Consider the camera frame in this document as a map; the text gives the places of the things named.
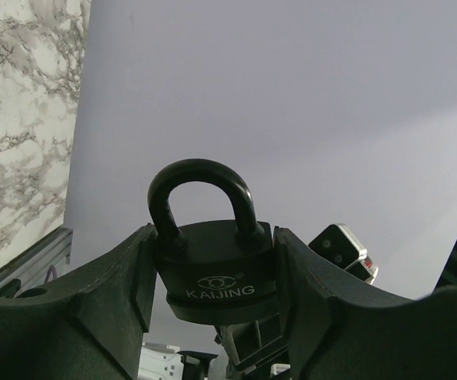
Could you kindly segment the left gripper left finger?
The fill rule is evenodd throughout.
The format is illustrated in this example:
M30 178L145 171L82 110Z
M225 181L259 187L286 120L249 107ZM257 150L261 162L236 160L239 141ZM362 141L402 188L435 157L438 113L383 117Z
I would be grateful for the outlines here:
M0 379L135 379L148 333L157 233L16 298L0 298Z

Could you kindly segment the black padlock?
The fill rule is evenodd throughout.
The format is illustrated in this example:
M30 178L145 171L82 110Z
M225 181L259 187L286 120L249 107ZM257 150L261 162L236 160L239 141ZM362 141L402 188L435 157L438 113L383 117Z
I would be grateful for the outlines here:
M178 226L169 197L192 182L222 190L234 217ZM147 204L157 231L154 264L178 319L236 325L277 313L271 226L257 221L249 187L233 169L201 158L176 161L154 177Z

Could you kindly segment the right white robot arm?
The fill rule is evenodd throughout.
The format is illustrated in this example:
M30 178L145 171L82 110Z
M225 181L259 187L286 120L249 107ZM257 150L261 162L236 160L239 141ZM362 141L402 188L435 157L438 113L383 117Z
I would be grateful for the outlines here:
M218 354L145 343L139 379L290 379L288 346L278 316L215 329Z

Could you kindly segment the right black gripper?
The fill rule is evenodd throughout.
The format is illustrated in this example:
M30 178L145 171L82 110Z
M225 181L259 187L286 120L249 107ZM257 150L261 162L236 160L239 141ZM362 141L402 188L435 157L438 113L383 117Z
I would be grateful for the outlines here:
M227 374L272 374L275 365L290 367L278 314L249 323L216 326L215 331L215 342L228 357Z

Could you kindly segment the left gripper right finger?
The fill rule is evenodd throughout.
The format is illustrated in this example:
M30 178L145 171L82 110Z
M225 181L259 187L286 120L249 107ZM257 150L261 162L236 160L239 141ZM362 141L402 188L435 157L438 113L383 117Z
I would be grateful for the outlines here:
M294 379L457 379L457 287L417 301L373 287L274 232L276 294Z

